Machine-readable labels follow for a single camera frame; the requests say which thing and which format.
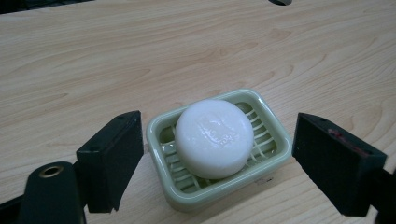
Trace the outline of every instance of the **bolt hole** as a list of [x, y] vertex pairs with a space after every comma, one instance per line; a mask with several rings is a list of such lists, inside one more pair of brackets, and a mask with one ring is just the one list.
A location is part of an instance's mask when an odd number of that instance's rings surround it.
[[288, 6], [291, 4], [292, 0], [268, 0], [268, 1], [278, 6]]
[[58, 175], [64, 168], [62, 166], [51, 166], [45, 170], [42, 170], [39, 174], [41, 178], [50, 178]]

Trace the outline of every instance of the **soap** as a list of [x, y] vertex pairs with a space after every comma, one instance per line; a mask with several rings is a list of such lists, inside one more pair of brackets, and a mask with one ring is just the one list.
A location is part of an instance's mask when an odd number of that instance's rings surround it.
[[203, 100], [190, 105], [177, 121], [177, 155], [194, 175], [221, 179], [240, 171], [253, 147], [253, 128], [236, 105]]

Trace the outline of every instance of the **soap dish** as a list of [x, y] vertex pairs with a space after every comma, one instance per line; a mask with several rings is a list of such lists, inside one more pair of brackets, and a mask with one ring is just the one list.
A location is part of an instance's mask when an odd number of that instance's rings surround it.
[[212, 203], [274, 171], [291, 156], [291, 140], [274, 113], [255, 91], [241, 89], [211, 97], [241, 109], [254, 130], [254, 146], [244, 168], [223, 179], [203, 179], [180, 162], [175, 146], [177, 120], [188, 105], [154, 118], [147, 128], [148, 150], [158, 172], [166, 201], [189, 212]]

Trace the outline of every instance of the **soap dish grate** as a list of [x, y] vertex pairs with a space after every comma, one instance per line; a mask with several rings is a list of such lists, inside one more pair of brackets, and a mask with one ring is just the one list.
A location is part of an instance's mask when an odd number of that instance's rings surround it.
[[[274, 156], [276, 154], [276, 142], [251, 105], [247, 103], [237, 103], [235, 105], [250, 120], [254, 132], [254, 145], [245, 166], [241, 170], [243, 171]], [[183, 166], [176, 152], [175, 127], [176, 124], [161, 131], [160, 144], [176, 188], [184, 193], [194, 193], [219, 182], [217, 179], [204, 179], [193, 175]]]

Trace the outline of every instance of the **wooden table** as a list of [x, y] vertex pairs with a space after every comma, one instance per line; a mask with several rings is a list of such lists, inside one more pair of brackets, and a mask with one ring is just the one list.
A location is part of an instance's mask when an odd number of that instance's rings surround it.
[[[396, 166], [393, 0], [97, 0], [0, 16], [0, 203], [118, 114], [158, 114], [239, 88], [259, 92], [293, 136], [327, 118]], [[273, 180], [190, 214], [165, 201], [145, 154], [120, 211], [89, 223], [373, 223], [343, 217], [290, 159]]]

